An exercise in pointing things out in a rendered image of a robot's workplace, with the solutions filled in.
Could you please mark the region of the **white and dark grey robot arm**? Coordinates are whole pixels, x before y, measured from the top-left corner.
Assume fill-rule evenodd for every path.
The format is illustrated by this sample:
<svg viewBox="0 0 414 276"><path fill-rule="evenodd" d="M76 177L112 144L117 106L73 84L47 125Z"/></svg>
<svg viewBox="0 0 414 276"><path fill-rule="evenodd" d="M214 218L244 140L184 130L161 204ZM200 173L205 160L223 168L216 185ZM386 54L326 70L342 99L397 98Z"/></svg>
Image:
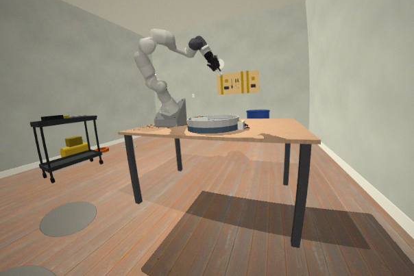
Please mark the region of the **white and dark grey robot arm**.
<svg viewBox="0 0 414 276"><path fill-rule="evenodd" d="M188 58L194 58L197 50L200 50L201 54L204 56L205 53L211 51L211 49L201 36L192 38L185 49L179 47L175 44L174 35L163 29L152 29L148 38L141 38L139 41L139 51L134 54L136 65L145 79L145 85L157 93L158 98L162 103L160 106L160 113L171 116L179 110L180 106L169 94L167 83L156 77L155 69L148 55L154 52L157 44L164 45L168 47L169 50L185 55Z"/></svg>

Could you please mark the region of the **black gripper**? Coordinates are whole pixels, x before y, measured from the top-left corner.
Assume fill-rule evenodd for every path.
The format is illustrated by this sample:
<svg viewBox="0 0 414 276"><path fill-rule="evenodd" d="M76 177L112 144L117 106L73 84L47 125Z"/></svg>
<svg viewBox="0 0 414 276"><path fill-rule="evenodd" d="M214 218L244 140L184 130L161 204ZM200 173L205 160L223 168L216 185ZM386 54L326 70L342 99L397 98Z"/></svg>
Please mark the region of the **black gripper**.
<svg viewBox="0 0 414 276"><path fill-rule="evenodd" d="M211 51L208 51L204 55L205 59L208 61L207 66L209 66L213 71L216 71L219 77L223 75L223 73L220 70L220 64L217 59L217 55L213 55Z"/></svg>

